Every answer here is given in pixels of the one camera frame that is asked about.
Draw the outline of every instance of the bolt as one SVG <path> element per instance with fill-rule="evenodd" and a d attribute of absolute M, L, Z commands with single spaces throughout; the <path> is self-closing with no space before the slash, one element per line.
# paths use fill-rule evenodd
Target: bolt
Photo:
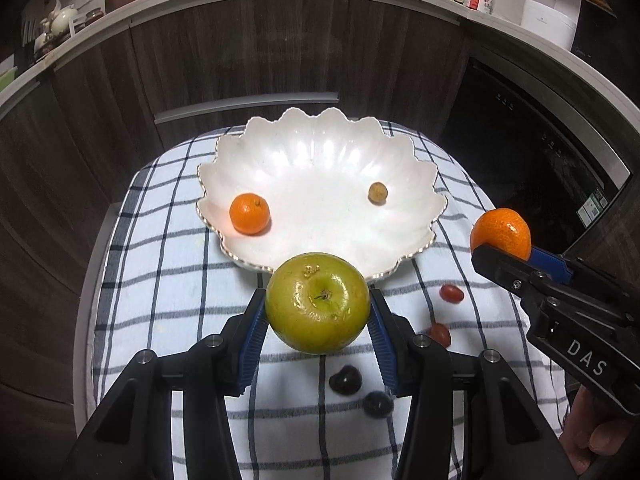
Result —
<path fill-rule="evenodd" d="M 204 344 L 210 348 L 215 348 L 216 346 L 222 345 L 223 341 L 224 339 L 220 334 L 212 334 L 204 338 Z"/>
<path fill-rule="evenodd" d="M 490 363 L 497 363 L 502 357 L 497 350 L 493 348 L 488 348 L 484 352 L 482 352 L 482 357 L 484 357 Z"/>
<path fill-rule="evenodd" d="M 418 348 L 427 348 L 427 346 L 431 344 L 431 338 L 424 334 L 414 335 L 414 338 L 412 339 L 412 341 L 414 342 L 414 345 L 416 345 Z"/>
<path fill-rule="evenodd" d="M 154 358 L 154 353 L 152 350 L 141 350 L 136 354 L 136 361 L 141 365 L 146 365 L 151 359 Z"/>

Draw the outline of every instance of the table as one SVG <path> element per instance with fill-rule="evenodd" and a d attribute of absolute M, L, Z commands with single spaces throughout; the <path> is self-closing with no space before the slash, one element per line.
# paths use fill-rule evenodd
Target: table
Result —
<path fill-rule="evenodd" d="M 447 325 L 451 351 L 478 355 L 497 349 L 536 399 L 556 434 L 568 407 L 561 368 L 525 340 L 528 319 L 517 298 L 476 274 L 468 239 L 476 219 L 493 208 L 462 167 L 426 137 L 383 122 L 389 135 L 411 136 L 420 160 L 438 165 L 436 191 L 449 199 L 434 225 L 436 241 L 378 283 L 390 309 L 414 330 Z M 202 195 L 196 168 L 210 161 L 216 138 L 239 135 L 244 126 L 215 130 L 170 149 L 136 174 L 114 227 L 100 286 L 91 391 L 100 401 L 133 354 L 189 349 L 219 332 L 244 311 L 268 276 L 236 267 L 204 227 L 194 204 Z M 444 283 L 465 292 L 462 303 L 444 302 Z M 328 378 L 345 364 L 358 367 L 362 389 L 341 397 Z M 398 464 L 409 399 L 396 399 L 392 416 L 373 420 L 362 398 L 384 389 L 365 330 L 343 351 L 309 356 L 292 351 L 269 330 L 253 384 L 227 410 L 238 463 L 245 479 L 332 480 L 392 478 Z M 176 479 L 186 478 L 182 398 L 172 400 Z M 463 452 L 462 395 L 454 397 L 450 478 L 460 476 Z"/>

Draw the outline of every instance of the apple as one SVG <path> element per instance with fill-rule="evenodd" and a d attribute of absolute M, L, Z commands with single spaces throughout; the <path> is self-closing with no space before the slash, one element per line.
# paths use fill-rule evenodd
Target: apple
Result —
<path fill-rule="evenodd" d="M 325 253 L 294 256 L 267 286 L 265 311 L 282 341 L 308 354 L 343 349 L 369 319 L 369 287 L 349 262 Z"/>

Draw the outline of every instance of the white appliance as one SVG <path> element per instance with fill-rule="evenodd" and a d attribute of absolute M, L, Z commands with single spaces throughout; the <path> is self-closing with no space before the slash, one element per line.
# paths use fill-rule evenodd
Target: white appliance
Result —
<path fill-rule="evenodd" d="M 562 12 L 533 0 L 525 0 L 520 26 L 562 48 L 571 50 L 576 23 Z"/>

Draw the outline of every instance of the white countertop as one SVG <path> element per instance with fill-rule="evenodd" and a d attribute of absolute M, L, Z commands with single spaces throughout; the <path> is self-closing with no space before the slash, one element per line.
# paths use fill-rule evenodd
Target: white countertop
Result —
<path fill-rule="evenodd" d="M 0 118 L 38 85 L 37 76 L 47 68 L 56 70 L 87 49 L 127 28 L 188 7 L 220 0 L 136 0 L 110 12 L 65 41 L 0 92 Z M 497 16 L 468 9 L 452 0 L 378 0 L 432 14 L 447 21 L 469 20 L 494 28 L 539 50 L 583 79 L 609 101 L 640 132 L 640 110 L 611 81 L 569 51 L 547 41 L 519 25 Z"/>

